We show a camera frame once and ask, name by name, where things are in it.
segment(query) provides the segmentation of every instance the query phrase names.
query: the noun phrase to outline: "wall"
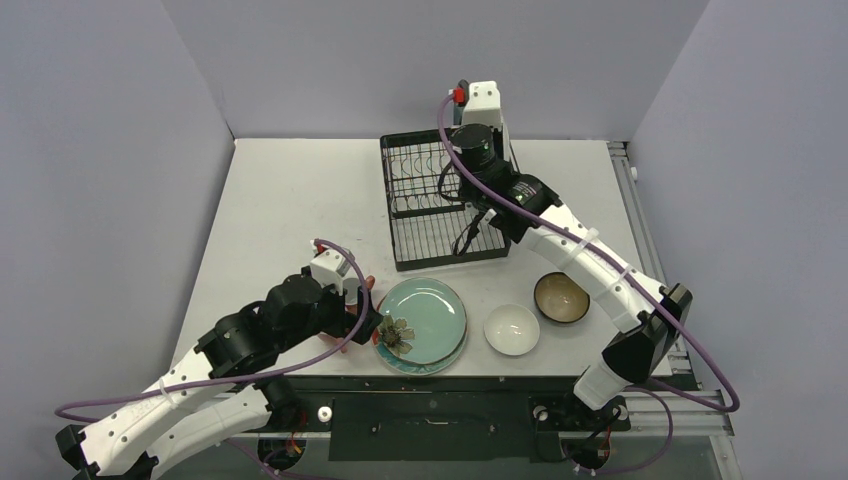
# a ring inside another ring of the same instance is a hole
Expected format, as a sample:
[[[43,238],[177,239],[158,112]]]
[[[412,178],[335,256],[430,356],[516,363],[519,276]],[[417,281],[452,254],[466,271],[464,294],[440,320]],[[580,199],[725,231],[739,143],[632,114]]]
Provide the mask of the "wall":
[[[519,137],[630,139],[707,0],[164,0],[236,137],[434,128],[498,81]]]
[[[691,329],[742,396],[747,479],[848,478],[846,21],[838,0],[712,0],[630,147]]]
[[[59,403],[167,368],[232,137],[159,2],[0,14],[0,465],[70,478]]]

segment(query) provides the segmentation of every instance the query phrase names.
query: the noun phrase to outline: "wire rack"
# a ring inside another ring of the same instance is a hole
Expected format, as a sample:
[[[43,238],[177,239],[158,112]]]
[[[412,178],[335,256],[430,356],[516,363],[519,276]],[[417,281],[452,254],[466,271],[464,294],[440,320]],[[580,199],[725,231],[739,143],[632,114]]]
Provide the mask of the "wire rack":
[[[450,159],[438,130],[387,135],[380,139],[380,146],[398,271],[507,256],[509,239],[488,225],[480,229],[465,255],[452,255],[454,242],[465,234],[474,215],[463,203],[439,195],[439,174]],[[459,176],[451,170],[442,192],[456,196],[458,189]]]

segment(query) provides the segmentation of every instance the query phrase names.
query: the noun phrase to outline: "table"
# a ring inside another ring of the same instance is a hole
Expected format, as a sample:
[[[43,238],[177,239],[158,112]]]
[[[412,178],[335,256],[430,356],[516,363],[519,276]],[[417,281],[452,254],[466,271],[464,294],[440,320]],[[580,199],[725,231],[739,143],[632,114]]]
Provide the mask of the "table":
[[[516,140],[522,171],[543,179],[581,221],[628,263],[641,266],[606,142]],[[239,139],[197,275],[174,360],[221,317],[263,299],[311,258],[316,237],[351,249],[377,278],[379,299],[406,278],[428,276],[451,286],[468,312],[468,343],[446,376],[577,376],[617,333],[597,305],[574,325],[540,317],[541,338],[522,357],[499,354],[482,325],[504,303],[535,311],[533,287],[552,265],[513,246],[507,258],[414,272],[394,267],[377,140]],[[277,366],[328,348],[309,339],[281,355]],[[670,375],[664,359],[655,375]],[[370,346],[353,346],[297,375],[395,375]]]

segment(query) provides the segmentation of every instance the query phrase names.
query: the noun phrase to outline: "screw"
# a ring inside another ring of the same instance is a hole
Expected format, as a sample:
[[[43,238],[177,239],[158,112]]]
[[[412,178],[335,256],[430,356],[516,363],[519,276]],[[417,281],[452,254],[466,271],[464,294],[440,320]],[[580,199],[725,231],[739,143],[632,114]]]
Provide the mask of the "screw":
[[[333,418],[333,409],[330,407],[321,407],[318,409],[318,420],[321,423],[327,423]]]

